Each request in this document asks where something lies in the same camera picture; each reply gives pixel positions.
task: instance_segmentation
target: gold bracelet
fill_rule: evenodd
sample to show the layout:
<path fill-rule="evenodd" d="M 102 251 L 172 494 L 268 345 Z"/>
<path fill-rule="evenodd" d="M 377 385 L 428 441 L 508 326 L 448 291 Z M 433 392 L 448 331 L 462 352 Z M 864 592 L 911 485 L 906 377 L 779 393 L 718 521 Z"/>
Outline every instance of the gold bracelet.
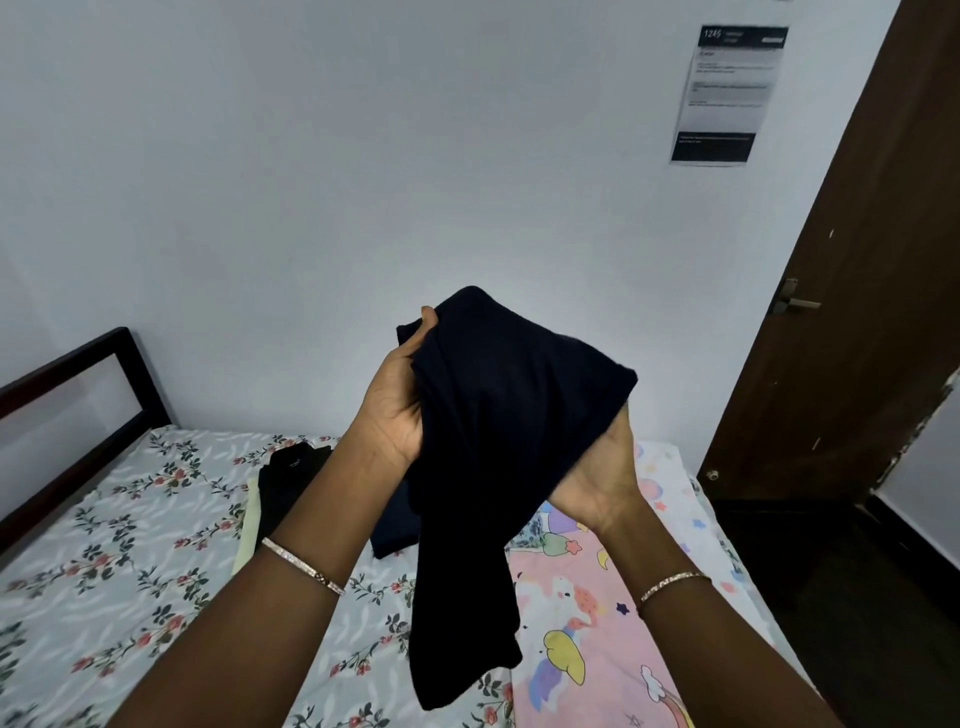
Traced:
<path fill-rule="evenodd" d="M 665 579 L 663 579 L 663 581 L 661 581 L 660 583 L 654 584 L 654 586 L 650 587 L 650 589 L 647 590 L 646 594 L 644 594 L 644 595 L 640 598 L 640 600 L 636 603 L 636 614 L 637 614 L 637 616 L 639 617 L 639 615 L 640 615 L 640 610 L 643 609 L 643 605 L 647 603 L 647 600 L 648 600 L 651 596 L 653 596 L 654 594 L 656 594 L 657 592 L 659 592 L 663 587 L 668 587 L 668 586 L 670 586 L 671 584 L 673 584 L 675 581 L 683 581 L 684 579 L 692 579 L 692 578 L 695 577 L 695 576 L 702 577 L 702 578 L 706 579 L 708 582 L 710 582 L 711 584 L 713 583 L 713 580 L 712 580 L 709 576 L 707 576 L 706 574 L 704 574 L 702 571 L 681 571 L 680 573 L 675 573 L 673 576 L 667 576 L 667 577 L 666 577 Z"/>
<path fill-rule="evenodd" d="M 301 570 L 311 579 L 315 579 L 316 581 L 319 581 L 321 584 L 323 584 L 325 587 L 327 587 L 330 591 L 332 591 L 337 596 L 344 595 L 343 587 L 338 587 L 336 584 L 334 584 L 332 581 L 326 578 L 319 571 L 311 567 L 302 559 L 298 558 L 297 556 L 294 556 L 294 554 L 290 553 L 290 551 L 288 551 L 283 546 L 278 546 L 277 544 L 275 544 L 273 541 L 271 541 L 266 537 L 261 539 L 260 543 L 266 546 L 270 551 L 275 553 L 284 561 L 289 562 L 290 564 L 293 564 L 295 567 L 297 567 L 299 570 Z"/>

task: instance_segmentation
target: door handle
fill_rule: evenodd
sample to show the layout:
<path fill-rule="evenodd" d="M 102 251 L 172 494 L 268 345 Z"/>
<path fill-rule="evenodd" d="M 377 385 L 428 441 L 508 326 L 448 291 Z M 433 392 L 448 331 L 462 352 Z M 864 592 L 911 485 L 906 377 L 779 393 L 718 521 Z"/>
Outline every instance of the door handle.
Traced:
<path fill-rule="evenodd" d="M 781 314 L 790 308 L 806 308 L 814 311 L 820 308 L 819 301 L 804 301 L 803 299 L 793 298 L 798 283 L 800 283 L 799 279 L 784 279 L 783 283 L 780 284 L 780 290 L 777 291 L 774 299 L 770 302 L 767 313 Z"/>
<path fill-rule="evenodd" d="M 795 308 L 820 308 L 819 302 L 816 301 L 804 301 L 802 299 L 790 299 L 785 302 L 787 307 L 793 306 Z"/>

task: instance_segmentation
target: dark floor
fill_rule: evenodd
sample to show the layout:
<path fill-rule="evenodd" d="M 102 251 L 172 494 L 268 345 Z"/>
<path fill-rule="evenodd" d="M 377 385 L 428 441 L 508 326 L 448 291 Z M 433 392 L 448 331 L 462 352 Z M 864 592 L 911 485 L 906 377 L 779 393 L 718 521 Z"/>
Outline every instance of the dark floor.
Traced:
<path fill-rule="evenodd" d="M 960 725 L 956 612 L 920 586 L 929 582 L 915 578 L 873 522 L 853 510 L 717 510 L 787 640 L 848 728 Z"/>

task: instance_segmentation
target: black garment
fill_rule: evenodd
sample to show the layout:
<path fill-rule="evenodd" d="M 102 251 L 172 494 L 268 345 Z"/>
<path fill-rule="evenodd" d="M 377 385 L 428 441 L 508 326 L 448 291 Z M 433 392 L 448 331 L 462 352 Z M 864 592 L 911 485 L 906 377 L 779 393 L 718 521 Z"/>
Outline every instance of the black garment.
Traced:
<path fill-rule="evenodd" d="M 280 525 L 332 451 L 330 446 L 313 449 L 308 443 L 296 443 L 270 456 L 270 463 L 260 469 L 257 477 L 260 525 L 256 529 L 256 548 L 260 548 L 264 536 Z"/>
<path fill-rule="evenodd" d="M 373 556 L 382 559 L 420 540 L 420 516 L 410 509 L 410 485 L 401 480 L 373 527 Z"/>
<path fill-rule="evenodd" d="M 479 288 L 457 292 L 437 314 L 413 358 L 423 446 L 407 472 L 422 516 L 410 670 L 426 710 L 448 705 L 489 669 L 519 664 L 520 617 L 503 547 L 636 384 L 632 370 Z M 419 325 L 397 327 L 400 343 Z M 451 660 L 450 646 L 467 630 L 478 638 Z"/>

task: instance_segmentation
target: white wall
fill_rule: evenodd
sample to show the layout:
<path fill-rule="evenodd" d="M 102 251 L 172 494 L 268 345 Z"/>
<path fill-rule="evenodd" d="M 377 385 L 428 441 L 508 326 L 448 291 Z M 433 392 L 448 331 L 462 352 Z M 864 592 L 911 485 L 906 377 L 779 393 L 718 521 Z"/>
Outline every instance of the white wall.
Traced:
<path fill-rule="evenodd" d="M 60 356 L 50 329 L 0 249 L 0 384 Z M 72 380 L 0 420 L 0 519 L 107 436 Z"/>
<path fill-rule="evenodd" d="M 954 392 L 876 493 L 960 569 L 960 396 Z"/>
<path fill-rule="evenodd" d="M 7 3 L 0 236 L 183 425 L 342 430 L 475 283 L 636 368 L 696 468 L 897 4 Z M 791 25 L 744 168 L 668 164 L 705 22 Z"/>

